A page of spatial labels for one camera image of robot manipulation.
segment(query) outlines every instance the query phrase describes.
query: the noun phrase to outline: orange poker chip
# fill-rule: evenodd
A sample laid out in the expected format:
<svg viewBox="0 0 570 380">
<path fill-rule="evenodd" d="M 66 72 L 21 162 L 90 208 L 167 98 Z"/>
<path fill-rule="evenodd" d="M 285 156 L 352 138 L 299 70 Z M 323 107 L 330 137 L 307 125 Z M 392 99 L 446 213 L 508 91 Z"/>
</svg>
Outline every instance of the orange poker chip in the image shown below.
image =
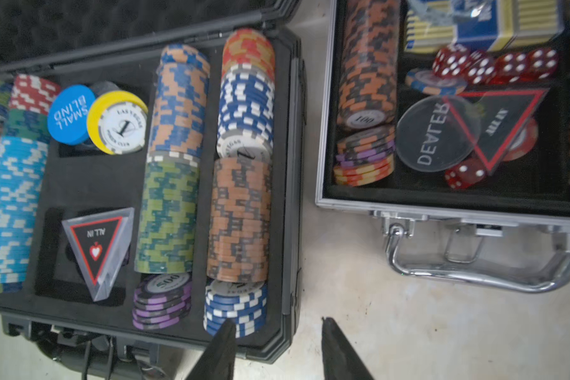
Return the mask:
<svg viewBox="0 0 570 380">
<path fill-rule="evenodd" d="M 382 168 L 379 168 L 377 170 L 374 171 L 369 171 L 367 173 L 364 174 L 358 174 L 357 176 L 351 176 L 352 178 L 358 178 L 358 176 L 363 176 L 363 178 L 360 179 L 351 179 L 348 176 L 345 177 L 340 177 L 340 176 L 336 176 L 335 177 L 335 182 L 338 185 L 347 185 L 347 186 L 363 186 L 363 185 L 367 185 L 367 184 L 371 184 L 373 182 L 376 181 L 380 181 L 380 179 L 384 179 L 386 177 L 388 177 L 389 175 L 391 175 L 393 173 L 393 171 L 395 171 L 395 164 L 389 164 L 386 165 Z"/>
</svg>

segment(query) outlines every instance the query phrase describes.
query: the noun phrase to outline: concrete floor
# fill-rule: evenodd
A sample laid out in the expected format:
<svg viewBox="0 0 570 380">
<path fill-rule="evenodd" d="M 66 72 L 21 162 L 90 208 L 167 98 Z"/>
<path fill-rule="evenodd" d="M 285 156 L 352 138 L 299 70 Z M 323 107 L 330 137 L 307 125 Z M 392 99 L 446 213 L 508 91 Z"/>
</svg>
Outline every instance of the concrete floor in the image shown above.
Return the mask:
<svg viewBox="0 0 570 380">
<path fill-rule="evenodd" d="M 314 205 L 328 5 L 303 0 L 289 26 L 302 39 L 308 76 L 300 325 L 274 365 L 237 359 L 235 379 L 322 379 L 326 316 L 335 318 L 376 379 L 570 379 L 570 284 L 524 295 L 401 277 L 388 267 L 378 220 Z M 487 255 L 498 260 L 493 252 L 532 252 L 520 255 L 532 266 L 548 254 L 544 236 L 506 234 L 486 245 Z M 436 224 L 421 224 L 403 248 L 442 252 L 444 236 Z M 183 353 L 177 379 L 185 378 L 200 354 Z M 77 379 L 80 374 L 0 330 L 0 379 L 23 376 Z"/>
</svg>

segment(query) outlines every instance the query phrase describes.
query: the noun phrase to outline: white poker chip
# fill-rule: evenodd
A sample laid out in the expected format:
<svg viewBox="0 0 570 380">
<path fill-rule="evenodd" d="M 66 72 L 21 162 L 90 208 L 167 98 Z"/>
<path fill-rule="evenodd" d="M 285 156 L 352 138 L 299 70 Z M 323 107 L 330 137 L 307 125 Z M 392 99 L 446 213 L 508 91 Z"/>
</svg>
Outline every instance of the white poker chip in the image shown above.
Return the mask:
<svg viewBox="0 0 570 380">
<path fill-rule="evenodd" d="M 99 137 L 113 155 L 141 150 L 145 145 L 148 116 L 137 104 L 116 103 L 99 118 Z"/>
<path fill-rule="evenodd" d="M 222 158 L 244 156 L 272 163 L 272 144 L 251 130 L 229 130 L 222 133 L 216 148 Z"/>
</svg>

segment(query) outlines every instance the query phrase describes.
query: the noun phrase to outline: red dice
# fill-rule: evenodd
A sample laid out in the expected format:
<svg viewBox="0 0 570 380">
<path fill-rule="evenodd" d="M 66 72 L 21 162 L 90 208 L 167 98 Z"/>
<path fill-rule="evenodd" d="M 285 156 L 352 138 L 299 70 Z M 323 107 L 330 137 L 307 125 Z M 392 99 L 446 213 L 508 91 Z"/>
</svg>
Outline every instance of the red dice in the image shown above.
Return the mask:
<svg viewBox="0 0 570 380">
<path fill-rule="evenodd" d="M 542 47 L 528 54 L 528 70 L 522 74 L 522 81 L 535 81 L 552 76 L 557 70 L 559 55 L 550 47 Z"/>
<path fill-rule="evenodd" d="M 496 75 L 494 58 L 483 50 L 476 50 L 469 56 L 471 65 L 463 72 L 470 85 L 483 85 Z"/>
<path fill-rule="evenodd" d="M 442 47 L 433 61 L 433 73 L 440 78 L 461 76 L 471 65 L 471 51 L 461 44 Z"/>
<path fill-rule="evenodd" d="M 446 170 L 445 178 L 451 188 L 467 188 L 486 178 L 486 170 L 479 159 L 470 158 Z"/>
<path fill-rule="evenodd" d="M 496 59 L 496 75 L 490 84 L 503 85 L 519 80 L 528 70 L 528 56 L 525 53 L 507 53 Z"/>
</svg>

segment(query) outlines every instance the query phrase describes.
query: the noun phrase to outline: light blue poker chip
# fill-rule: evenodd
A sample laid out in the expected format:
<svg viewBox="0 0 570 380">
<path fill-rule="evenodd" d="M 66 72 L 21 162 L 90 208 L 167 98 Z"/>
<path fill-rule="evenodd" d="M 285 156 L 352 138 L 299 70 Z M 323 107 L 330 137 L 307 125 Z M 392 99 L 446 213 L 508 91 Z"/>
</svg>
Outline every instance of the light blue poker chip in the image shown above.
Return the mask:
<svg viewBox="0 0 570 380">
<path fill-rule="evenodd" d="M 90 88 L 75 85 L 63 90 L 48 112 L 48 132 L 66 145 L 77 145 L 89 138 L 87 114 L 95 94 Z"/>
<path fill-rule="evenodd" d="M 266 297 L 267 292 L 265 282 L 233 283 L 214 280 L 206 287 L 205 297 L 211 302 L 228 305 Z"/>
<path fill-rule="evenodd" d="M 428 95 L 457 95 L 467 87 L 467 82 L 460 77 L 442 79 L 424 69 L 410 70 L 405 84 Z"/>
<path fill-rule="evenodd" d="M 212 300 L 210 300 L 208 297 L 205 296 L 205 305 L 212 307 L 215 310 L 239 311 L 239 310 L 247 310 L 247 309 L 256 307 L 257 305 L 262 303 L 265 299 L 266 299 L 266 296 L 264 295 L 260 298 L 257 298 L 255 300 L 250 300 L 247 302 L 226 304 L 226 303 L 213 302 Z"/>
<path fill-rule="evenodd" d="M 261 300 L 259 304 L 255 305 L 254 307 L 243 310 L 234 310 L 234 311 L 224 311 L 224 310 L 215 309 L 205 303 L 205 311 L 221 318 L 236 318 L 236 317 L 242 317 L 244 315 L 253 314 L 254 311 L 262 309 L 265 306 L 266 306 L 266 298 Z"/>
<path fill-rule="evenodd" d="M 205 331 L 211 335 L 217 334 L 219 329 L 215 329 L 215 328 L 210 327 L 208 325 L 208 323 L 209 323 L 209 321 L 205 318 L 203 320 L 203 327 L 205 328 Z M 264 320 L 263 323 L 259 323 L 258 325 L 253 325 L 253 326 L 250 326 L 250 327 L 245 328 L 245 329 L 236 330 L 235 338 L 243 338 L 244 336 L 249 336 L 249 335 L 255 333 L 256 331 L 258 331 L 262 326 L 264 326 L 265 323 L 266 323 L 266 321 Z"/>
<path fill-rule="evenodd" d="M 219 328 L 222 326 L 221 323 L 213 322 L 212 320 L 209 320 L 206 317 L 205 317 L 205 321 L 206 321 L 207 327 L 212 328 L 213 330 L 219 330 Z M 241 331 L 241 330 L 247 330 L 250 328 L 258 329 L 258 328 L 262 327 L 265 323 L 266 323 L 266 315 L 262 314 L 262 316 L 260 316 L 260 318 L 251 320 L 248 323 L 243 323 L 243 324 L 235 325 L 235 326 L 236 326 L 236 331 Z"/>
<path fill-rule="evenodd" d="M 0 274 L 0 284 L 23 282 L 26 273 L 5 273 Z"/>
</svg>

